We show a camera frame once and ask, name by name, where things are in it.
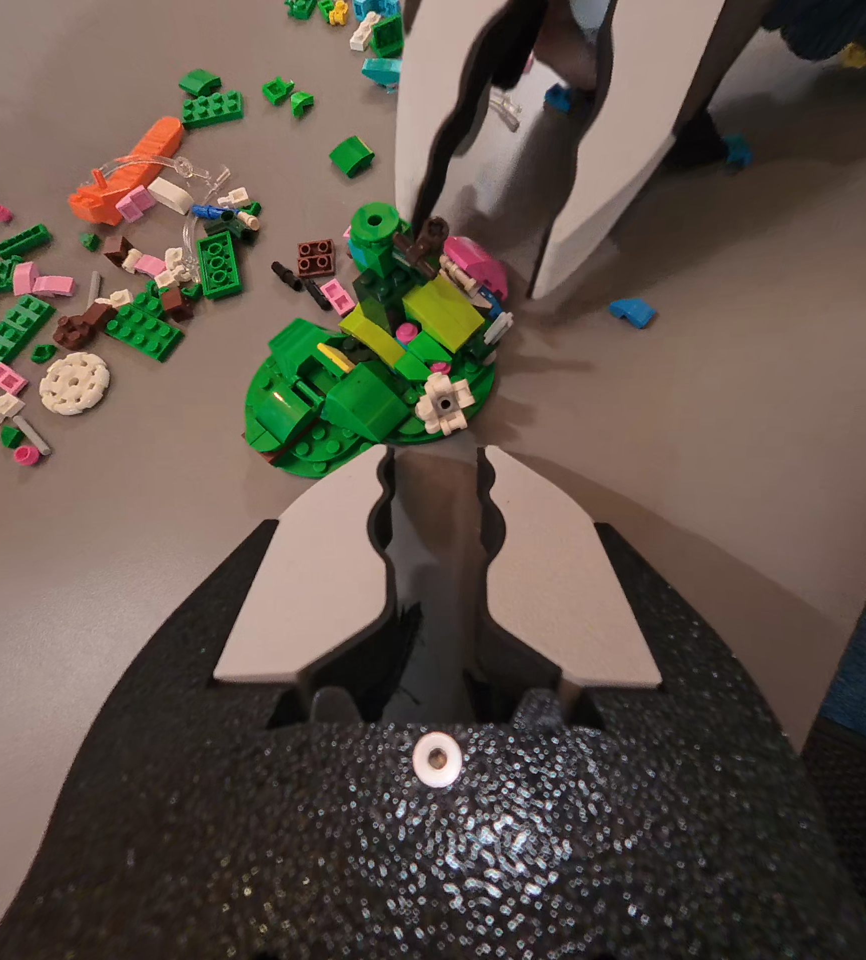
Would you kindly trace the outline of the green round lego base model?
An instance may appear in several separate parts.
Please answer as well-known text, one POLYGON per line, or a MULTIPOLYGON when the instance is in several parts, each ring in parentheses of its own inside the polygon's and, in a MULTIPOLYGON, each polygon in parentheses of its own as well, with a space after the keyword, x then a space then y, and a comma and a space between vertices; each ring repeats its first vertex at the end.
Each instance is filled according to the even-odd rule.
POLYGON ((481 332, 450 353, 421 327, 395 341, 359 310, 336 330, 296 318, 251 378, 244 438, 284 472, 317 479, 375 445, 449 437, 487 401, 495 354, 481 332))

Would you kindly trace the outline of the pile of blue yellow lego pieces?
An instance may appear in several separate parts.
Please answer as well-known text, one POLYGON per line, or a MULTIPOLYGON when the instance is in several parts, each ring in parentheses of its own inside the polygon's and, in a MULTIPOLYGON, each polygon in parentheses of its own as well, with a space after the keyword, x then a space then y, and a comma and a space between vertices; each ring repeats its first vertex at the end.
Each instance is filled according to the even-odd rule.
POLYGON ((362 75, 380 88, 399 88, 405 27, 398 1, 284 1, 287 16, 306 21, 320 17, 331 28, 352 24, 351 53, 363 57, 362 75))

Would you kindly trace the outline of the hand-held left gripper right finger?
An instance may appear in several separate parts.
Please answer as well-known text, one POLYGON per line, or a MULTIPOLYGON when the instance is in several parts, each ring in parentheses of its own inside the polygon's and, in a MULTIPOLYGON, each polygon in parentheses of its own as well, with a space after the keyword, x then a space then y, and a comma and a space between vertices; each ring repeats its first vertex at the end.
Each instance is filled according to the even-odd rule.
POLYGON ((596 691, 652 694, 663 680, 589 514, 489 445, 477 450, 485 565, 477 587, 475 717, 510 723, 532 690, 592 724, 596 691))

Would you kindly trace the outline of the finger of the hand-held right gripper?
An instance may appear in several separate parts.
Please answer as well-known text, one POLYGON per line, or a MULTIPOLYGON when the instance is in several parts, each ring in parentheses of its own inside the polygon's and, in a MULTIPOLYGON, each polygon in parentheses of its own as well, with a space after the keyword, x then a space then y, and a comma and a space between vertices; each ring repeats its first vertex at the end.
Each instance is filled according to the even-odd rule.
POLYGON ((525 1, 409 2, 394 141, 395 206, 415 229, 432 215, 451 160, 468 148, 492 89, 527 63, 525 1))
POLYGON ((654 174, 720 17, 721 1, 612 2, 598 35, 595 110, 529 296, 552 294, 595 252, 654 174))

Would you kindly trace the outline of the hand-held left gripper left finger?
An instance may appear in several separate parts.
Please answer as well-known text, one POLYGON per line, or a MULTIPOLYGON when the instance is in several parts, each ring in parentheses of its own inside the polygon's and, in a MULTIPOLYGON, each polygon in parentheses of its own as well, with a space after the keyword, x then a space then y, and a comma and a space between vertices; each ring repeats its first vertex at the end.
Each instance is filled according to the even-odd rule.
POLYGON ((214 668, 222 684, 281 685, 309 706, 340 688, 367 721, 397 679, 387 548, 393 451, 378 444, 285 510, 214 668))

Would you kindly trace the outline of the pile of green pink lego pieces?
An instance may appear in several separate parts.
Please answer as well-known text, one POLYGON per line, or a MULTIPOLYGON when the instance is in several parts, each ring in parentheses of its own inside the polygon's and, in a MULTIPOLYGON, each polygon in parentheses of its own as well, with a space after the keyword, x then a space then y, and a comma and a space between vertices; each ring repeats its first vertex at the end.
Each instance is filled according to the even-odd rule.
MULTIPOLYGON (((133 223, 156 205, 185 221, 183 245, 163 257, 142 253, 125 236, 106 237, 103 254, 148 283, 139 294, 115 292, 94 299, 79 315, 59 317, 53 341, 34 349, 37 363, 57 349, 66 351, 40 383, 43 405, 57 414, 79 414, 104 395, 108 367, 84 349, 99 333, 161 363, 182 341, 185 334, 176 324, 189 318, 197 301, 243 292, 235 245, 258 234, 261 205, 244 189, 220 196, 228 170, 211 177, 176 149, 186 131, 243 119, 244 97, 238 90, 223 91, 222 79, 202 69, 188 73, 179 86, 187 94, 182 116, 161 118, 131 152, 94 170, 93 182, 69 198, 74 213, 93 225, 133 223)), ((24 258, 51 239, 40 223, 0 244, 0 291, 10 287, 17 297, 0 321, 0 389, 8 401, 17 401, 26 387, 12 361, 55 315, 45 297, 75 292, 72 278, 43 275, 24 258)), ((247 402, 247 442, 289 473, 327 475, 375 444, 363 429, 321 413, 334 381, 356 372, 341 341, 298 320, 271 342, 271 357, 250 386, 248 398, 255 401, 247 402)))

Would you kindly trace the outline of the pink and blue lego piece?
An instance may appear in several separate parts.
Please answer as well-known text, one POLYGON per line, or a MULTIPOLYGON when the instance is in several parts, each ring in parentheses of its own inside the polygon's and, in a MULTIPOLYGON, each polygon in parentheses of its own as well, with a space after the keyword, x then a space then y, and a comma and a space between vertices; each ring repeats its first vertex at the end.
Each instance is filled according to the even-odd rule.
POLYGON ((483 246, 461 235, 450 235, 444 242, 443 254, 472 282, 476 289, 486 290, 500 304, 509 295, 509 279, 505 264, 483 246))

